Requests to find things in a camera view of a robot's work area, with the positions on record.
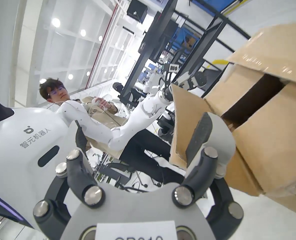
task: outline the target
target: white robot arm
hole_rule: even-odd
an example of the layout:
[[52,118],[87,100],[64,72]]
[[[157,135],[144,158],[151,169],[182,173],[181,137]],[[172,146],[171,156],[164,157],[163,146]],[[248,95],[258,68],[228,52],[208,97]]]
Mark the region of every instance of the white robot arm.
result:
[[85,136],[119,151],[137,132],[147,128],[162,115],[170,103],[171,101],[165,98],[162,91],[159,91],[155,96],[148,96],[132,111],[125,125],[112,130],[92,119],[83,105],[76,101],[65,101],[55,113],[67,126],[77,120]]

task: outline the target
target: man's hand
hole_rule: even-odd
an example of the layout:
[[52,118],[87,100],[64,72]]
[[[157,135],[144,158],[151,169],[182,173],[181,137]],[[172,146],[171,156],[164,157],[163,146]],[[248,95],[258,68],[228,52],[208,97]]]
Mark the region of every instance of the man's hand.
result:
[[106,109],[110,109],[112,107],[112,105],[110,103],[108,103],[105,99],[103,98],[99,98],[99,97],[95,97],[93,98],[93,101],[95,103],[98,104],[98,106],[104,110],[104,108]]

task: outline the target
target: metal shelf frame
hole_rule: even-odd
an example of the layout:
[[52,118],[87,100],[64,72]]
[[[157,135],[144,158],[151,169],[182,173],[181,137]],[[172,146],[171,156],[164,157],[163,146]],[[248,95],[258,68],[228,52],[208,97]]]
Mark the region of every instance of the metal shelf frame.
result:
[[219,42],[225,48],[230,50],[232,53],[234,50],[229,47],[226,43],[218,39],[219,34],[224,29],[226,25],[230,25],[233,29],[235,29],[238,33],[240,33],[246,39],[250,39],[250,35],[247,34],[244,30],[242,30],[239,26],[237,26],[234,22],[232,22],[229,18],[225,17],[211,5],[209,5],[204,0],[195,0],[210,12],[214,14],[213,20],[208,25],[207,28],[203,28],[199,26],[197,23],[189,19],[185,14],[177,11],[176,5],[178,0],[169,0],[165,9],[163,10],[162,14],[160,15],[156,25],[151,26],[148,32],[146,33],[146,43],[143,45],[143,49],[141,51],[140,57],[138,58],[136,64],[133,67],[131,74],[125,84],[124,89],[120,94],[120,99],[124,99],[125,95],[127,95],[131,88],[134,87],[135,82],[137,81],[139,74],[141,73],[146,61],[148,60],[149,56],[151,55],[152,51],[157,44],[158,39],[162,36],[163,32],[165,31],[165,27],[171,20],[173,14],[179,15],[183,17],[187,22],[194,25],[195,27],[202,30],[204,33],[202,34],[200,40],[193,48],[189,56],[187,57],[186,61],[183,63],[181,68],[179,69],[178,73],[176,74],[173,82],[183,73],[189,72],[190,76],[193,76],[203,65],[205,62],[204,56],[206,52],[209,50],[211,45],[214,41]]

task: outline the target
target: purple light strip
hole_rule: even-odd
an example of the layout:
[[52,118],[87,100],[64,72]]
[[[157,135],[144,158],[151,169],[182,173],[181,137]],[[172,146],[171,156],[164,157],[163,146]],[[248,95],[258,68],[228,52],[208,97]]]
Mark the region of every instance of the purple light strip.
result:
[[7,205],[5,205],[3,202],[0,201],[0,205],[5,208],[8,212],[10,212],[11,214],[13,214],[15,217],[17,217],[20,221],[23,221],[24,219],[18,215],[14,210],[12,210],[10,207],[8,207]]

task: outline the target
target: beige jacket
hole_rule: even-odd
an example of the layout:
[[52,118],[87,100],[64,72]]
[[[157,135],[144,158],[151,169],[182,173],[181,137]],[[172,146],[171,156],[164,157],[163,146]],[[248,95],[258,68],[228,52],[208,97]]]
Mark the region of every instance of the beige jacket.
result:
[[[85,108],[93,119],[95,119],[96,121],[102,124],[105,124],[110,129],[114,127],[120,127],[123,124],[125,124],[126,118],[122,118],[114,115],[118,112],[118,109],[116,109],[114,105],[111,109],[108,109],[107,111],[103,111],[98,106],[91,104],[92,99],[93,97],[86,97],[82,99],[82,101],[86,104]],[[91,143],[93,147],[101,150],[102,152],[109,154],[115,159],[119,159],[123,151],[123,149],[120,151],[112,150],[108,147],[107,144],[97,142],[96,140],[88,137],[87,137],[87,140]]]

